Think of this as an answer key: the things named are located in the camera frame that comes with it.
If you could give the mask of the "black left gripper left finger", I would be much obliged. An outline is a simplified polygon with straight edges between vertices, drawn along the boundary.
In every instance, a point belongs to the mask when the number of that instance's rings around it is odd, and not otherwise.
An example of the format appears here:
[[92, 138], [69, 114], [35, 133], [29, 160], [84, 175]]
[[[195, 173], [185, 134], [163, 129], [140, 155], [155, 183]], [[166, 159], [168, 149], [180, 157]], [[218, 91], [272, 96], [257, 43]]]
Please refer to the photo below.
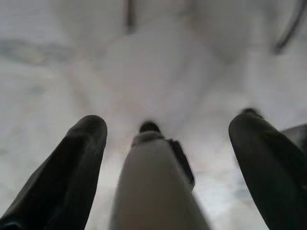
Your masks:
[[107, 139], [105, 121], [87, 115], [32, 173], [0, 217], [0, 230], [84, 230]]

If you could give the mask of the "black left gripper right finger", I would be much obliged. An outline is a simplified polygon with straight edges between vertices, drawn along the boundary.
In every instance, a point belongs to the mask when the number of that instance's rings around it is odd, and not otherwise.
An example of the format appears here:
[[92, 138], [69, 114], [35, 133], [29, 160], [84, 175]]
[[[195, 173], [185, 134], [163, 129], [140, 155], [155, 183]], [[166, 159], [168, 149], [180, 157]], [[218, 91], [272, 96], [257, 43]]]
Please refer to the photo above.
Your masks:
[[256, 113], [228, 128], [246, 185], [270, 230], [307, 230], [307, 124], [277, 130]]

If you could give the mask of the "silver robot leg, black foot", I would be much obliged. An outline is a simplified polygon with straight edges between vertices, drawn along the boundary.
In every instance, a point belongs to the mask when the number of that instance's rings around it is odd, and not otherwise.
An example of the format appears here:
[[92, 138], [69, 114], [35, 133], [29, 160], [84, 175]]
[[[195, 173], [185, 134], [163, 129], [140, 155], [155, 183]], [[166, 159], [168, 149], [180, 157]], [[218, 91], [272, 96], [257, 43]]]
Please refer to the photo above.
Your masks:
[[109, 230], [211, 230], [194, 185], [180, 143], [145, 121], [123, 163]]

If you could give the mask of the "dark thin chair leg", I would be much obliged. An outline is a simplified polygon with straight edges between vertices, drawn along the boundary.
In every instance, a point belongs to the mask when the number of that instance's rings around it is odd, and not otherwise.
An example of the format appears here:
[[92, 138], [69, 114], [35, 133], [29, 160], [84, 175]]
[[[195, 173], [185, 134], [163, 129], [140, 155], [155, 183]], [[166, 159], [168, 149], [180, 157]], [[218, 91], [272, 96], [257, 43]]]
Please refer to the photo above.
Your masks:
[[280, 38], [274, 44], [273, 52], [280, 55], [296, 35], [307, 13], [307, 0], [295, 0], [295, 9]]

